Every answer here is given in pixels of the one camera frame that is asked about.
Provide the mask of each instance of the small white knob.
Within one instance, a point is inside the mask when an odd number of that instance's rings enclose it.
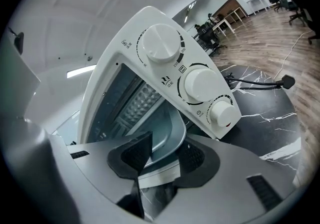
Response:
[[[216,121],[221,127],[229,126],[235,115],[235,107],[225,101],[217,102],[210,112],[211,120]]]
[[[170,25],[158,23],[149,27],[142,36],[142,47],[154,62],[169,62],[180,49],[180,36]]]
[[[184,86],[189,96],[200,102],[208,102],[218,90],[216,73],[209,68],[193,70],[187,75]]]

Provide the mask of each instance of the wooden floor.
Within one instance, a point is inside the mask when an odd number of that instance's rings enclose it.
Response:
[[[217,66],[253,66],[273,78],[295,41],[310,31],[299,19],[290,26],[292,14],[271,9],[245,18],[243,23],[233,23],[232,27],[237,28],[235,34],[228,30],[227,37],[219,34],[220,43],[228,48],[221,48],[221,54],[212,60]],[[320,42],[313,40],[309,45],[307,37],[312,35],[313,31],[301,37],[276,78],[279,80],[288,74],[296,81],[286,93],[298,113],[302,134],[301,161],[294,180],[297,186],[311,181],[320,159]]]

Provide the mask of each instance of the marble tabletop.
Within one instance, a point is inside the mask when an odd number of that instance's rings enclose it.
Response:
[[[248,66],[218,67],[223,76],[255,82],[272,82],[264,72]],[[245,149],[278,165],[292,180],[300,161],[301,134],[295,109],[285,89],[244,82],[230,82],[230,89],[241,111],[241,119],[220,140]],[[193,125],[188,133],[207,136]],[[146,220],[152,221],[173,198],[172,183],[141,190]]]

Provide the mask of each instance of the power cord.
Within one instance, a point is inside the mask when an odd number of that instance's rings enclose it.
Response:
[[[230,85],[229,81],[240,81],[248,84],[261,85],[261,86],[277,86],[277,87],[282,86],[285,89],[290,89],[296,82],[296,80],[289,75],[285,75],[282,77],[281,80],[278,80],[275,82],[255,82],[255,81],[249,81],[244,79],[238,79],[238,78],[234,78],[232,73],[230,73],[228,76],[224,78],[227,81],[228,85]]]
[[[295,44],[293,44],[292,48],[291,48],[291,51],[289,52],[289,54],[285,57],[285,59],[283,60],[283,63],[282,63],[282,66],[281,66],[281,69],[278,71],[278,73],[274,76],[274,80],[275,78],[279,75],[279,73],[282,71],[282,69],[284,68],[284,63],[286,61],[286,59],[289,57],[289,55],[291,54],[293,48],[295,47],[295,45],[297,44],[298,40],[305,34],[309,33],[309,32],[312,32],[312,30],[308,31],[308,32],[305,32],[303,34],[300,35],[300,37],[296,40]]]

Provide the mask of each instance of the ceiling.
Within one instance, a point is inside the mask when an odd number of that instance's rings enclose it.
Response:
[[[22,0],[9,26],[24,32],[22,58],[41,80],[27,117],[51,133],[79,110],[90,77],[88,73],[67,79],[67,71],[96,64],[119,29],[141,8],[153,5],[174,17],[193,1]]]

